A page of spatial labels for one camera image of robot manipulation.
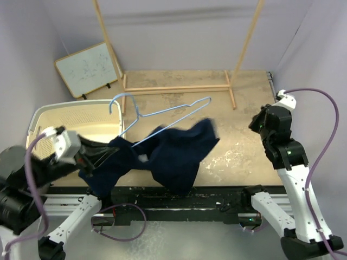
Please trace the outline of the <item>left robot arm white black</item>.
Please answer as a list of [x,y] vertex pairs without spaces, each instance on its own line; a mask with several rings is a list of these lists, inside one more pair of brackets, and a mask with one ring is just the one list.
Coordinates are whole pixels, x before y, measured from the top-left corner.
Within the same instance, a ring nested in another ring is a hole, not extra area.
[[50,234],[43,207],[46,196],[38,188],[78,169],[94,170],[116,150],[106,146],[85,147],[73,152],[76,163],[40,160],[32,154],[35,146],[13,146],[1,153],[1,243],[4,259],[66,259],[67,243],[98,212],[111,208],[105,194],[83,196],[76,209]]

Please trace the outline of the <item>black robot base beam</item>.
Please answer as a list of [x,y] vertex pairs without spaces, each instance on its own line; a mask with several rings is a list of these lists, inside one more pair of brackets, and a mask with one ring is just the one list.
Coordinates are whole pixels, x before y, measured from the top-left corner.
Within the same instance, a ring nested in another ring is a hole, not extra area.
[[[238,224],[240,218],[255,217],[256,211],[246,204],[245,186],[197,186],[186,196],[178,196],[163,187],[116,186],[102,209],[120,203],[132,203],[145,213],[147,221],[154,222],[223,222]],[[265,186],[265,190],[284,211],[292,214],[283,186]],[[49,188],[45,208],[49,216],[68,216],[89,190],[86,187]],[[132,206],[115,210],[116,225],[142,221],[143,215]]]

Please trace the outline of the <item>small whiteboard wooden frame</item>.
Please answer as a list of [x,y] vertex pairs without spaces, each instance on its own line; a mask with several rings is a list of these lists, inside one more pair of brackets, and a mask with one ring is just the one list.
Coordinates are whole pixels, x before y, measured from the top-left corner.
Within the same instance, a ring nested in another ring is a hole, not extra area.
[[76,99],[118,80],[105,42],[58,59],[54,65]]

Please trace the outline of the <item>cream plastic laundry basket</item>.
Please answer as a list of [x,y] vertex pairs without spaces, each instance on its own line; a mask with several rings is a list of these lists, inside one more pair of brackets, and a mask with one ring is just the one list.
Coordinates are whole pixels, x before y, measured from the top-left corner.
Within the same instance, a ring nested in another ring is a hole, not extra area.
[[25,146],[48,127],[64,126],[84,138],[109,143],[125,129],[121,106],[115,101],[109,112],[108,99],[83,100],[46,105],[33,115]]

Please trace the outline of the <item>navy blue t shirt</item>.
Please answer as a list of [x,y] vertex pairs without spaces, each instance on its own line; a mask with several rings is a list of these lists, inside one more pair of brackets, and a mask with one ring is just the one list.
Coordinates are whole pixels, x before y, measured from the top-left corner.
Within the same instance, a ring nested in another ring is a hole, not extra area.
[[205,118],[188,130],[158,126],[141,144],[117,137],[108,143],[118,149],[92,174],[78,176],[99,197],[107,196],[117,181],[130,170],[150,171],[153,179],[176,195],[192,188],[200,162],[217,145],[219,138],[212,119]]

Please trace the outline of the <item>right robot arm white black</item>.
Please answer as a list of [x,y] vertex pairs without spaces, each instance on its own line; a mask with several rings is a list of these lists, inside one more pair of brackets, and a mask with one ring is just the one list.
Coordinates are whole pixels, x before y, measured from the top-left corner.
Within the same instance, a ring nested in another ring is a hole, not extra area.
[[255,115],[249,128],[260,134],[266,157],[277,171],[289,199],[292,214],[286,213],[261,186],[244,189],[241,206],[247,212],[258,211],[280,237],[287,259],[310,259],[332,254],[344,247],[332,234],[310,182],[309,164],[301,143],[291,138],[291,111],[265,105]]

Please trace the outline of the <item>wooden clothes rack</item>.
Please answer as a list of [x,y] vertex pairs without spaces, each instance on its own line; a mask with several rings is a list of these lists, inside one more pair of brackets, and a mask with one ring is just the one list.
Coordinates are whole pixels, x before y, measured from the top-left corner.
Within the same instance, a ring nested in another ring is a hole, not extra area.
[[235,84],[235,81],[237,79],[237,75],[241,69],[241,65],[243,63],[243,60],[245,58],[250,40],[253,36],[257,21],[260,17],[260,14],[262,12],[262,9],[265,5],[265,1],[258,1],[257,6],[254,11],[254,15],[252,18],[252,21],[250,23],[248,33],[246,36],[246,39],[243,43],[241,53],[239,55],[239,59],[237,61],[236,67],[233,70],[232,75],[230,76],[227,71],[224,72],[226,76],[226,84],[215,84],[215,85],[196,85],[196,86],[170,86],[170,87],[141,87],[141,88],[127,88],[126,84],[124,84],[124,80],[126,78],[126,75],[120,75],[119,69],[120,65],[117,59],[117,56],[114,52],[114,49],[112,47],[112,44],[110,42],[110,39],[108,37],[108,33],[104,24],[104,20],[100,11],[100,7],[98,5],[98,1],[93,0],[92,1],[95,9],[95,13],[100,25],[101,32],[104,37],[104,42],[107,47],[107,51],[110,55],[111,62],[113,69],[116,73],[117,80],[118,82],[121,83],[121,86],[123,87],[123,90],[127,93],[131,94],[138,94],[138,95],[151,95],[151,94],[174,94],[174,93],[187,93],[187,92],[192,92],[192,93],[199,93],[199,92],[212,92],[212,91],[227,91],[230,95],[231,101],[232,101],[232,106],[233,109],[237,108],[234,93],[233,93],[233,86]]

